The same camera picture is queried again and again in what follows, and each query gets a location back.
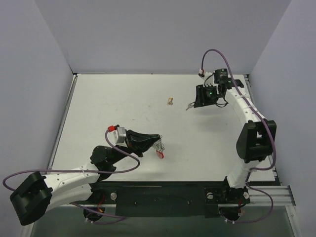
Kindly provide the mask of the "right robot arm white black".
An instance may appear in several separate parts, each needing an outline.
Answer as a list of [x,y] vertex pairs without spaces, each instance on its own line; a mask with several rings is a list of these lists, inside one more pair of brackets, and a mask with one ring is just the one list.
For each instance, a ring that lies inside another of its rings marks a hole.
[[201,69],[198,75],[203,83],[196,86],[196,99],[191,107],[230,105],[242,125],[236,143],[237,163],[226,177],[228,185],[220,191],[221,198],[231,202],[238,197],[237,189],[246,186],[250,174],[259,170],[259,163],[274,153],[277,125],[256,109],[244,84],[230,77],[227,69],[212,73]]

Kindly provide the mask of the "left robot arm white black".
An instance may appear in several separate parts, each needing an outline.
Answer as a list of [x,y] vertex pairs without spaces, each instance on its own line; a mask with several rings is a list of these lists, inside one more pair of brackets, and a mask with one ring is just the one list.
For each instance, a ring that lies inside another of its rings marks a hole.
[[[109,134],[114,135],[114,143]],[[91,184],[112,174],[131,172],[139,167],[118,171],[114,166],[125,157],[137,163],[143,153],[161,141],[159,134],[142,134],[124,127],[109,126],[105,132],[107,146],[93,149],[90,161],[70,170],[27,170],[28,177],[10,195],[10,201],[22,226],[34,223],[46,212],[64,204],[86,201],[97,203],[101,190]]]

